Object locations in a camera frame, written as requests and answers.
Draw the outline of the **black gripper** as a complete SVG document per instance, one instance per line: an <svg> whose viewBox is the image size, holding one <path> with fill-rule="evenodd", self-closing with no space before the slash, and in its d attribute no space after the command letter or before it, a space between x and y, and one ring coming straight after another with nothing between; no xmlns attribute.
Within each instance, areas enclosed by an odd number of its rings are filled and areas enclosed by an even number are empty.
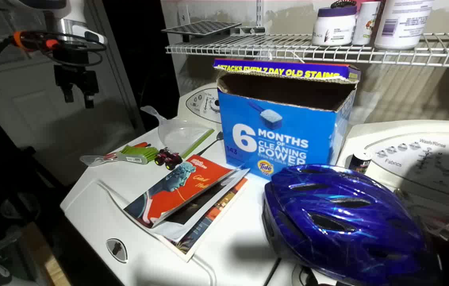
<svg viewBox="0 0 449 286"><path fill-rule="evenodd" d="M99 82L97 74L89 71L89 53L58 48L55 52L55 61L55 80L63 90L64 101L72 104L75 101L74 88L78 88L83 93L85 107L94 109Z"/></svg>

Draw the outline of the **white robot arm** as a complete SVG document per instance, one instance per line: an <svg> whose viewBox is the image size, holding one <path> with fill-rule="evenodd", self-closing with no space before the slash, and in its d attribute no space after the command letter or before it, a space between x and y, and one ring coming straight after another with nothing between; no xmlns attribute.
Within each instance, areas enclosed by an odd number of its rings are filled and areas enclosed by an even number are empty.
<svg viewBox="0 0 449 286"><path fill-rule="evenodd" d="M85 107L96 107L101 93L94 66L104 63L109 39L88 28L86 0L0 0L0 12L39 12L43 31L15 31L0 42L0 55L9 47L24 53L42 53L55 63L55 82L64 101L74 102L74 88L83 94Z"/></svg>

